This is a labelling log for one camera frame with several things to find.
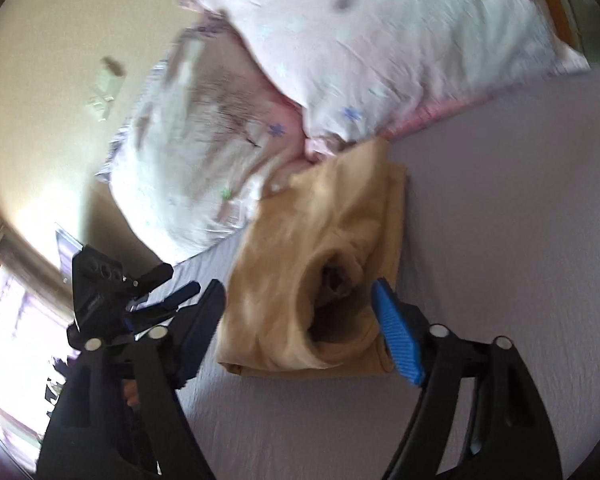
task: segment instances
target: folded tan fabric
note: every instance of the folded tan fabric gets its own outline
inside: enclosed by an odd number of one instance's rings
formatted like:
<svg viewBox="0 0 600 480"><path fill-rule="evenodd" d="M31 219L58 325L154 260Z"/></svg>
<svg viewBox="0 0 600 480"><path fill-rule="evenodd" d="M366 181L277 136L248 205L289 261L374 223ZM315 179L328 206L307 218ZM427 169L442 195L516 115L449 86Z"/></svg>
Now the folded tan fabric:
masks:
<svg viewBox="0 0 600 480"><path fill-rule="evenodd" d="M371 375L393 364L370 304L395 282L405 169L374 139L261 200L229 281L216 359L235 374Z"/></svg>

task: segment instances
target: window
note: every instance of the window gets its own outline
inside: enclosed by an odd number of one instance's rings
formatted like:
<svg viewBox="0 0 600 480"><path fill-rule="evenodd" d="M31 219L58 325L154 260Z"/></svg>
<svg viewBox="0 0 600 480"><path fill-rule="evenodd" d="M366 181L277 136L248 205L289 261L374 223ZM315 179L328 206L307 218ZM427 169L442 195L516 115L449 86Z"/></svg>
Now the window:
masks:
<svg viewBox="0 0 600 480"><path fill-rule="evenodd" d="M16 253L12 240L0 241L0 441L32 472L64 383L54 360L62 371L58 361L74 359L77 352L66 339L66 327L73 320L70 296L49 287L53 269L41 276L32 268L31 254ZM10 265L16 260L17 265Z"/></svg>

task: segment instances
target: pillow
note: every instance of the pillow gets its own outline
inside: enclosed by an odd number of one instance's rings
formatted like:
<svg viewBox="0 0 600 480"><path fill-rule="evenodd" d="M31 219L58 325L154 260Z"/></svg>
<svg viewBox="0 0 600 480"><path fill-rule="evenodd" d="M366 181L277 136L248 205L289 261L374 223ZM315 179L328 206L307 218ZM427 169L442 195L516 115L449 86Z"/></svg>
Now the pillow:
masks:
<svg viewBox="0 0 600 480"><path fill-rule="evenodd" d="M421 128L486 92L563 69L534 0L180 3L227 15L327 151Z"/></svg>
<svg viewBox="0 0 600 480"><path fill-rule="evenodd" d="M109 186L136 235L170 264L243 227L262 196L309 166L298 108L217 16L180 36L126 130Z"/></svg>
<svg viewBox="0 0 600 480"><path fill-rule="evenodd" d="M116 155L120 151L120 148L124 146L129 136L129 130L131 129L131 120L134 115L138 113L138 107L142 104L142 101L149 92L152 91L155 85L160 84L160 78L166 70L168 59L161 59L152 69L148 77L144 82L144 87L136 97L132 111L129 116L125 119L125 122L114 134L113 138L109 141L109 151L107 152L107 158L105 158L102 167L96 173L96 179L103 184L108 184L111 180L111 168Z"/></svg>

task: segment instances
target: blue flower print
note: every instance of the blue flower print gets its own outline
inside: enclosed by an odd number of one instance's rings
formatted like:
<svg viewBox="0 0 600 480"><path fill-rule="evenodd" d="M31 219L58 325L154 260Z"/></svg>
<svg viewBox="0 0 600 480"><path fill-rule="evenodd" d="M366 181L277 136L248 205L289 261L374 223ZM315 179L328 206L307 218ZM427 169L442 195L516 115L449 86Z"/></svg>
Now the blue flower print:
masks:
<svg viewBox="0 0 600 480"><path fill-rule="evenodd" d="M282 124L270 124L269 125L269 135L271 137L282 137L285 134L285 128Z"/></svg>
<svg viewBox="0 0 600 480"><path fill-rule="evenodd" d="M346 108L344 108L344 110L342 111L342 114L349 121L359 121L362 118L362 115L360 114L360 112L351 106L347 106Z"/></svg>

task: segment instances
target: bed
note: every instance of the bed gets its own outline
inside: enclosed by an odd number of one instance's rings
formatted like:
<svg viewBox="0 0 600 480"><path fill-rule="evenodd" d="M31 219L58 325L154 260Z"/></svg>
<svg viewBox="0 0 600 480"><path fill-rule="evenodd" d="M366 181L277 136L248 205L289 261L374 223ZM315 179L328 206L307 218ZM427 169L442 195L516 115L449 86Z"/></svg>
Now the bed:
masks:
<svg viewBox="0 0 600 480"><path fill-rule="evenodd" d="M392 159L411 176L398 294L462 337L515 341L571 475L600 439L600 70L501 95L397 141ZM240 233L180 264L150 301L226 281L239 244ZM397 374L239 378L212 351L180 392L217 478L258 480L380 478L417 397Z"/></svg>

